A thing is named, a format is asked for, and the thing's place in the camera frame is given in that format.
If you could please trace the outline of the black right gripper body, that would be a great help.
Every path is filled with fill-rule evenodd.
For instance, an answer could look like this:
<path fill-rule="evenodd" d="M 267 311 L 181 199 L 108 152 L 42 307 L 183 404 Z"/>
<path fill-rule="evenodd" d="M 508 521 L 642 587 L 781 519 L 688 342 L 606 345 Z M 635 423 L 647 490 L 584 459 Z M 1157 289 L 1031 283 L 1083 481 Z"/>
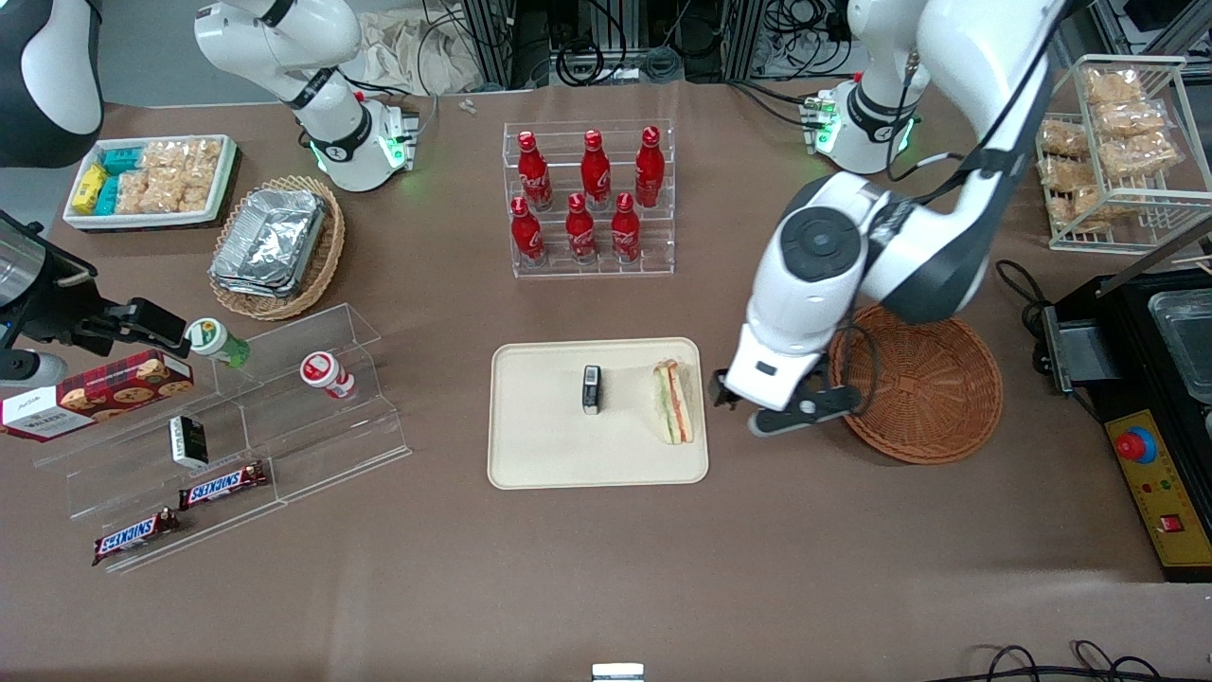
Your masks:
<path fill-rule="evenodd" d="M 99 310 L 95 264 L 42 237 L 42 224 L 2 214 L 4 344 L 18 333 L 40 344 L 73 345 L 73 329 Z"/>

